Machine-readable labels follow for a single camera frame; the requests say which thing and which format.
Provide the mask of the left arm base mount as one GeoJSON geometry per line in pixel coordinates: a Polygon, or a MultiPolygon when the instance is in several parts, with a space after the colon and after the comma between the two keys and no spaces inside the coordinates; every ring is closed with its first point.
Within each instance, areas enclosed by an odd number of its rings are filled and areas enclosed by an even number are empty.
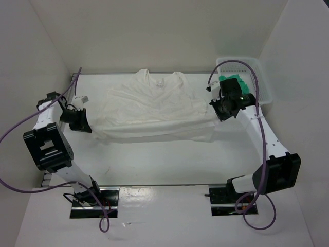
{"type": "MultiPolygon", "coordinates": [[[[119,191],[119,187],[100,187],[100,202],[110,219],[118,217],[119,191]]],[[[81,203],[72,193],[64,193],[63,197],[71,204],[71,219],[101,218],[104,215],[98,203],[92,206],[81,203]]]]}

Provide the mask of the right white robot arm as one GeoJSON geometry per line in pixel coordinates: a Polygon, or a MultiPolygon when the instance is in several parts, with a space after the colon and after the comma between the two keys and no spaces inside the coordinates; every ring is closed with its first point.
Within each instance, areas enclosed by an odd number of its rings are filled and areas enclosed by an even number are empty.
{"type": "Polygon", "coordinates": [[[274,134],[263,116],[258,93],[243,93],[235,78],[212,82],[207,91],[212,94],[210,105],[219,120],[238,120],[260,156],[260,167],[254,173],[227,181],[226,199],[237,202],[247,192],[267,195],[294,187],[301,158],[289,152],[274,134]]]}

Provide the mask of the white tank top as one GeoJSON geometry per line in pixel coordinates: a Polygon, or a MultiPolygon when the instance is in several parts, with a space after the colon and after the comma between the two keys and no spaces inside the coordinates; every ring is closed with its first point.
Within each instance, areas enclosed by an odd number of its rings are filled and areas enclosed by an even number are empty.
{"type": "Polygon", "coordinates": [[[126,141],[168,136],[210,142],[216,116],[185,74],[155,79],[141,69],[129,80],[106,89],[91,122],[93,136],[126,141]]]}

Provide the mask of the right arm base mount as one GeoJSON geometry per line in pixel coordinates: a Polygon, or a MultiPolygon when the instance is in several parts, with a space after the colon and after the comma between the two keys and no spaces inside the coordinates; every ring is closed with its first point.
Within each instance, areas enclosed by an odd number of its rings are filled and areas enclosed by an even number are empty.
{"type": "MultiPolygon", "coordinates": [[[[235,203],[242,194],[235,192],[228,192],[225,185],[210,185],[209,192],[205,194],[205,197],[210,199],[211,214],[215,216],[234,216],[239,215],[235,210],[235,203]]],[[[244,198],[238,204],[238,210],[245,210],[245,208],[254,199],[254,194],[251,194],[244,198]]],[[[246,213],[247,215],[258,214],[256,204],[246,213]]]]}

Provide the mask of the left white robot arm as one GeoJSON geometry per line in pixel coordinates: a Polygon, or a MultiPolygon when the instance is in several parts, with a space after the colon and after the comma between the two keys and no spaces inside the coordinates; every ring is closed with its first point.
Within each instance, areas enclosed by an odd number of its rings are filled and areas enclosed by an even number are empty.
{"type": "Polygon", "coordinates": [[[74,96],[68,103],[59,93],[51,92],[38,101],[38,119],[32,130],[24,133],[23,140],[40,171],[55,173],[74,190],[74,197],[81,204],[97,205],[102,192],[97,182],[85,174],[74,161],[74,152],[60,128],[68,124],[70,130],[91,133],[84,104],[87,96],[74,96]]]}

